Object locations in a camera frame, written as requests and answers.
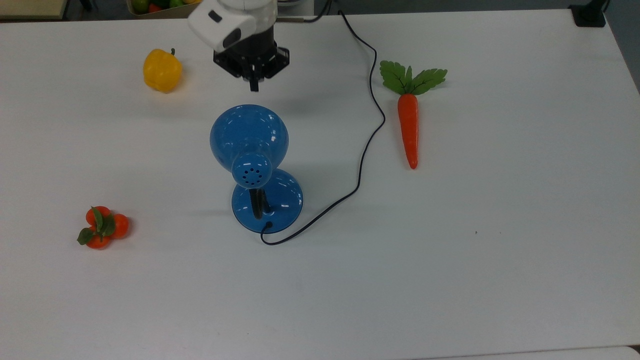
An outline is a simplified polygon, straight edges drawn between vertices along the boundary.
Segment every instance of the orange carrot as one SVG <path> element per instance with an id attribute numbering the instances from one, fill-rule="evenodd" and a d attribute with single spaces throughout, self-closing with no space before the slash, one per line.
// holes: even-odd
<path id="1" fill-rule="evenodd" d="M 413 94 L 403 94 L 398 99 L 398 117 L 404 153 L 412 169 L 418 167 L 418 98 Z"/>
<path id="2" fill-rule="evenodd" d="M 430 88 L 442 83 L 446 70 L 423 70 L 412 77 L 411 67 L 405 71 L 404 66 L 391 61 L 380 62 L 380 74 L 387 88 L 400 94 L 398 99 L 398 117 L 404 143 L 404 153 L 412 169 L 418 167 L 418 99 L 416 95 L 424 94 Z"/>

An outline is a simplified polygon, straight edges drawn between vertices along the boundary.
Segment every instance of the artificial vegetable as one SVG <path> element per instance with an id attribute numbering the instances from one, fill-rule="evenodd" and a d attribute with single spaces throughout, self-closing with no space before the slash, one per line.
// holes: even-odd
<path id="1" fill-rule="evenodd" d="M 149 13 L 158 12 L 160 10 L 164 10 L 164 9 L 156 4 L 149 4 Z"/>
<path id="2" fill-rule="evenodd" d="M 178 6 L 184 6 L 182 0 L 169 0 L 170 8 L 177 8 Z"/>
<path id="3" fill-rule="evenodd" d="M 171 49 L 171 53 L 161 49 L 151 50 L 142 68 L 145 84 L 162 92 L 170 92 L 178 85 L 182 64 L 174 54 L 175 49 Z"/>
<path id="4" fill-rule="evenodd" d="M 114 214 L 105 206 L 92 206 L 84 218 L 90 227 L 80 230 L 77 241 L 92 249 L 104 249 L 111 239 L 122 239 L 129 231 L 129 218 Z"/>
<path id="5" fill-rule="evenodd" d="M 416 95 L 424 94 L 427 90 L 445 81 L 447 71 L 443 69 L 423 70 L 412 77 L 409 66 L 405 72 L 404 66 L 392 61 L 380 62 L 380 74 L 383 85 L 400 94 L 398 99 L 398 117 L 404 144 L 404 153 L 412 169 L 418 167 L 418 99 Z"/>

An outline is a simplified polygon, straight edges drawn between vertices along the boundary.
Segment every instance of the floor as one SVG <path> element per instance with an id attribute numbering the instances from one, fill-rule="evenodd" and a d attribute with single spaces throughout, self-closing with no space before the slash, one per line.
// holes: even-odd
<path id="1" fill-rule="evenodd" d="M 88 1 L 92 4 L 91 11 L 83 9 L 80 0 L 69 0 L 65 12 L 66 19 L 134 19 L 125 0 Z M 324 1 L 315 1 L 316 13 L 319 13 Z M 587 2 L 588 0 L 341 0 L 339 6 L 349 14 L 566 9 L 571 4 Z M 332 13 L 336 12 L 336 7 L 333 6 Z M 631 76 L 636 82 L 636 88 L 640 91 L 640 1 L 611 0 L 606 16 Z"/>

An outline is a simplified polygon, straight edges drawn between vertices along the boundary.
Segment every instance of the white robot arm housing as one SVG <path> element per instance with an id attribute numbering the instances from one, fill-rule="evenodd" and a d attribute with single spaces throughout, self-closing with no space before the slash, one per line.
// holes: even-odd
<path id="1" fill-rule="evenodd" d="M 203 0 L 189 16 L 189 27 L 214 49 L 214 62 L 249 81 L 271 78 L 289 64 L 289 50 L 273 40 L 276 0 Z"/>

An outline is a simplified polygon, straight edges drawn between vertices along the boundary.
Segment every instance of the black power cord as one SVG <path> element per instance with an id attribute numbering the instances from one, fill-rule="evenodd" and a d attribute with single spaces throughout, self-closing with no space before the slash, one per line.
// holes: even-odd
<path id="1" fill-rule="evenodd" d="M 322 8 L 322 10 L 320 11 L 320 14 L 316 17 L 314 17 L 313 19 L 304 19 L 302 20 L 302 22 L 306 22 L 306 23 L 310 23 L 310 22 L 316 22 L 318 20 L 320 20 L 320 18 L 325 15 L 325 14 L 329 14 L 329 11 L 331 11 L 331 2 L 332 0 L 327 0 L 327 2 L 324 4 L 324 7 Z"/>
<path id="2" fill-rule="evenodd" d="M 312 19 L 312 20 L 308 20 L 307 22 L 315 22 L 315 21 L 317 21 L 322 16 L 322 14 L 326 10 L 329 9 L 329 7 L 331 6 L 331 1 L 332 0 L 327 0 L 322 12 L 320 13 L 320 15 L 318 15 L 318 17 L 316 17 L 315 19 Z M 273 224 L 271 222 L 267 222 L 265 224 L 264 228 L 262 229 L 262 231 L 260 232 L 260 239 L 262 240 L 263 243 L 265 243 L 267 245 L 278 245 L 278 244 L 281 244 L 283 242 L 286 242 L 286 241 L 289 241 L 289 240 L 295 238 L 296 236 L 300 235 L 300 233 L 302 233 L 304 230 L 307 230 L 311 225 L 313 225 L 321 217 L 323 217 L 324 214 L 326 214 L 329 211 L 331 211 L 331 209 L 335 208 L 336 206 L 338 206 L 338 204 L 340 204 L 341 202 L 343 202 L 346 199 L 350 198 L 353 194 L 355 194 L 358 191 L 358 189 L 360 188 L 360 183 L 362 181 L 362 164 L 364 162 L 364 156 L 367 154 L 367 149 L 369 148 L 369 144 L 371 143 L 371 140 L 373 140 L 373 136 L 375 136 L 375 134 L 378 132 L 378 130 L 380 130 L 382 128 L 382 126 L 385 125 L 385 122 L 387 121 L 387 116 L 385 115 L 385 112 L 382 111 L 382 108 L 378 104 L 378 101 L 376 100 L 375 95 L 373 95 L 373 86 L 372 86 L 372 83 L 371 83 L 371 80 L 373 78 L 373 72 L 376 69 L 376 64 L 378 63 L 378 52 L 375 50 L 375 48 L 373 46 L 369 45 L 366 41 L 362 40 L 356 34 L 356 32 L 353 31 L 353 28 L 351 27 L 351 24 L 349 24 L 349 21 L 347 20 L 347 17 L 344 15 L 344 12 L 342 12 L 342 10 L 338 10 L 338 15 L 342 16 L 342 18 L 344 19 L 344 23 L 347 25 L 347 28 L 349 29 L 349 32 L 351 32 L 353 37 L 355 37 L 359 42 L 361 42 L 363 45 L 365 45 L 369 49 L 373 50 L 373 65 L 371 65 L 371 71 L 369 72 L 369 93 L 371 94 L 371 99 L 373 100 L 373 103 L 378 108 L 378 111 L 380 111 L 380 115 L 382 115 L 382 122 L 373 131 L 373 133 L 371 133 L 371 136 L 369 137 L 369 140 L 367 141 L 367 144 L 365 145 L 364 150 L 362 151 L 362 155 L 360 157 L 360 166 L 358 167 L 358 182 L 356 184 L 356 187 L 350 193 L 348 193 L 347 195 L 345 195 L 345 196 L 341 197 L 340 199 L 336 200 L 333 204 L 329 205 L 326 209 L 324 209 L 323 212 L 318 214 L 310 222 L 308 222 L 306 225 L 304 225 L 300 230 L 296 231 L 295 233 L 287 236 L 286 238 L 284 238 L 282 240 L 275 241 L 275 242 L 268 242 L 268 241 L 266 241 L 264 239 L 264 232 L 267 231 L 270 227 L 273 226 Z"/>

